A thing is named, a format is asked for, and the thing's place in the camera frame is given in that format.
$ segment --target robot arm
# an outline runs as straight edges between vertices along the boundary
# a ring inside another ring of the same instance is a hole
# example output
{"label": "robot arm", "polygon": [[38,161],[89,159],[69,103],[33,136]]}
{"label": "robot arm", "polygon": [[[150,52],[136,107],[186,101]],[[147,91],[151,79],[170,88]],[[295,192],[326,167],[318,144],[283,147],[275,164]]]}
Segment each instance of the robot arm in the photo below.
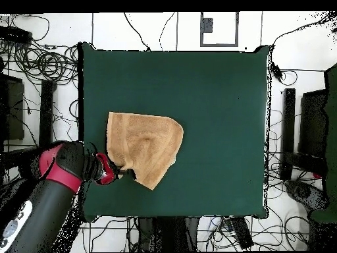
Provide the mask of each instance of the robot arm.
{"label": "robot arm", "polygon": [[104,154],[84,154],[80,142],[63,142],[38,158],[40,178],[7,225],[0,252],[50,252],[84,181],[104,185],[118,168]]}

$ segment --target black frame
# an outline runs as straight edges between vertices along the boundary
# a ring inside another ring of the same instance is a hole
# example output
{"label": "black frame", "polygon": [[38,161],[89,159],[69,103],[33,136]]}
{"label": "black frame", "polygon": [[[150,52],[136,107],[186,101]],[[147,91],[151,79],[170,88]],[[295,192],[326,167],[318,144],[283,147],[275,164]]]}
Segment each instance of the black frame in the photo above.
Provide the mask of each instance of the black frame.
{"label": "black frame", "polygon": [[211,26],[213,25],[212,18],[204,18],[203,12],[200,12],[200,46],[201,47],[238,47],[239,46],[239,12],[236,12],[236,25],[235,25],[235,43],[203,43],[203,34],[211,33],[205,31],[205,21],[211,20]]}
{"label": "black frame", "polygon": [[83,43],[77,44],[78,63],[78,140],[84,142],[84,78],[83,78]]}

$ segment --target cloth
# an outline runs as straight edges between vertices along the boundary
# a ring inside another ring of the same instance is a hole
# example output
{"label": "cloth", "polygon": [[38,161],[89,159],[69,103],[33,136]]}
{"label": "cloth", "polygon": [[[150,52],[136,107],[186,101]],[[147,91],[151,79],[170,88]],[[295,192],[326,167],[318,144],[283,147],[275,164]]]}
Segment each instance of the cloth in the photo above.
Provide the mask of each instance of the cloth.
{"label": "cloth", "polygon": [[153,190],[174,163],[183,133],[169,117],[110,112],[107,153],[122,170],[134,170],[138,183]]}

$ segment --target power cord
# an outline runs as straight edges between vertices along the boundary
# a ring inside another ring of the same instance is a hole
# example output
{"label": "power cord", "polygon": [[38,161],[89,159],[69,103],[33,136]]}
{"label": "power cord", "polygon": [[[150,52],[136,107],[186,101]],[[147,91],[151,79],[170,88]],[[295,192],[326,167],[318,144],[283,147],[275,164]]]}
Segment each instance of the power cord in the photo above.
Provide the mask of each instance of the power cord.
{"label": "power cord", "polygon": [[[213,222],[214,219],[220,218],[220,221],[218,224],[215,224]],[[211,243],[212,251],[217,252],[222,249],[230,248],[232,247],[235,251],[238,251],[236,248],[239,246],[236,237],[232,235],[232,231],[229,231],[230,228],[228,227],[227,219],[223,216],[213,216],[211,217],[211,221],[209,223],[208,227],[208,237],[207,240],[198,240],[197,243],[206,242],[205,251],[208,251],[209,243]],[[220,243],[223,239],[226,239],[230,244],[226,246],[221,246]]]}
{"label": "power cord", "polygon": [[77,45],[66,47],[64,55],[49,50],[50,47],[46,50],[35,41],[29,48],[10,45],[6,42],[0,45],[0,55],[8,57],[4,62],[5,67],[9,63],[16,63],[20,70],[13,71],[23,72],[34,86],[40,83],[33,82],[32,79],[52,80],[60,85],[68,84],[70,81],[74,82],[77,77]]}
{"label": "power cord", "polygon": [[140,40],[142,41],[142,44],[146,46],[146,51],[151,51],[150,47],[146,43],[144,43],[143,38],[140,35],[140,33],[132,26],[131,22],[129,21],[128,17],[126,16],[126,13],[123,13],[123,14],[124,14],[124,17],[125,17],[126,21],[129,23],[130,27],[135,31],[135,33],[137,33],[139,35]]}
{"label": "power cord", "polygon": [[[118,223],[125,223],[127,222],[128,220],[130,220],[130,217],[126,218],[125,220],[117,220],[117,219],[113,219],[113,220],[110,220],[106,226],[104,227],[104,229],[102,230],[102,232],[97,235],[96,237],[94,237],[93,239],[91,239],[91,230],[93,229],[91,227],[91,222],[89,222],[89,228],[88,229],[84,229],[82,228],[82,242],[83,242],[83,248],[84,248],[84,252],[85,253],[92,253],[93,252],[93,242],[95,240],[97,240],[101,235],[103,235],[105,233],[105,231],[108,229],[108,226],[112,223],[112,222],[118,222]],[[84,242],[84,230],[88,230],[89,231],[89,249],[86,250],[86,245],[85,245],[85,242]]]}
{"label": "power cord", "polygon": [[[75,107],[75,114],[72,113],[71,108],[72,106],[76,103],[76,107]],[[76,112],[77,112],[77,107],[78,107],[78,99],[74,100],[73,102],[71,102],[71,104],[69,105],[69,113],[72,117],[74,117],[76,119],[76,124],[77,124],[77,129],[78,129],[78,125],[79,125],[79,118],[76,116]]]}
{"label": "power cord", "polygon": [[163,30],[161,31],[161,35],[160,35],[160,37],[159,37],[159,44],[160,44],[160,45],[161,45],[161,36],[162,36],[163,33],[164,33],[165,27],[166,27],[167,23],[170,21],[170,19],[174,16],[175,13],[176,13],[176,12],[173,12],[172,16],[170,16],[170,18],[165,22],[164,28],[163,28]]}
{"label": "power cord", "polygon": [[[301,220],[304,220],[306,223],[309,224],[308,220],[306,220],[305,218],[301,217],[301,216],[292,216],[292,217],[289,217],[286,222],[284,223],[284,232],[286,233],[286,240],[287,240],[287,243],[289,244],[290,248],[293,250],[293,251],[296,251],[295,248],[290,244],[290,238],[288,236],[289,233],[291,233],[288,229],[287,229],[287,224],[290,220],[292,219],[295,219],[295,218],[298,218],[298,219],[301,219]],[[308,241],[304,238],[304,236],[298,232],[298,235],[301,235],[300,238],[298,238],[297,236],[295,236],[295,234],[291,233],[292,236],[295,238],[295,239],[298,239],[302,242],[304,242],[306,245],[308,245]]]}
{"label": "power cord", "polygon": [[[279,35],[279,37],[277,37],[277,38],[275,39],[274,43],[271,45],[271,47],[272,47],[271,53],[272,53],[272,51],[273,51],[273,49],[274,49],[274,47],[275,47],[276,41],[277,41],[279,38],[281,38],[281,37],[283,37],[283,36],[285,36],[285,35],[294,33],[294,32],[296,32],[296,31],[303,30],[303,29],[306,28],[306,27],[310,27],[310,26],[313,26],[313,25],[326,23],[326,22],[331,21],[331,20],[334,20],[334,19],[336,19],[336,12],[329,12],[328,14],[326,14],[324,17],[322,17],[320,20],[318,20],[318,21],[316,21],[316,22],[312,22],[312,23],[309,23],[309,24],[305,24],[305,25],[300,26],[300,27],[298,27],[298,28],[296,28],[296,29],[294,29],[294,30],[292,30],[292,31],[289,31],[289,32],[286,32],[286,33],[283,33],[283,34]],[[272,70],[272,72],[274,73],[274,77],[277,78],[277,80],[278,80],[281,84],[283,84],[283,85],[285,85],[285,86],[291,86],[291,85],[295,84],[295,82],[296,82],[297,79],[298,79],[298,74],[296,73],[296,70],[300,70],[300,69],[280,70],[280,68],[279,68],[277,65],[275,65],[275,63],[272,61],[272,64],[271,64],[271,70]],[[285,84],[285,83],[282,82],[282,81],[285,80],[285,77],[283,78],[283,74],[286,75],[286,74],[285,74],[286,72],[293,72],[293,73],[295,73],[296,78],[295,78],[295,81],[294,81],[293,83],[291,83],[291,84]]]}

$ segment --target green tabletop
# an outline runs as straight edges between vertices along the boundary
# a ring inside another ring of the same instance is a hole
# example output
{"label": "green tabletop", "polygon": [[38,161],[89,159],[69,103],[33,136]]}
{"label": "green tabletop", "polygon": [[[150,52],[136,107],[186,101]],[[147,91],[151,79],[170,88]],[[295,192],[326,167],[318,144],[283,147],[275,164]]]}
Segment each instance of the green tabletop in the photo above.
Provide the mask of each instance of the green tabletop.
{"label": "green tabletop", "polygon": [[85,145],[106,152],[110,111],[171,117],[184,129],[176,163],[155,190],[126,176],[91,183],[85,215],[263,215],[268,51],[102,51],[84,43]]}

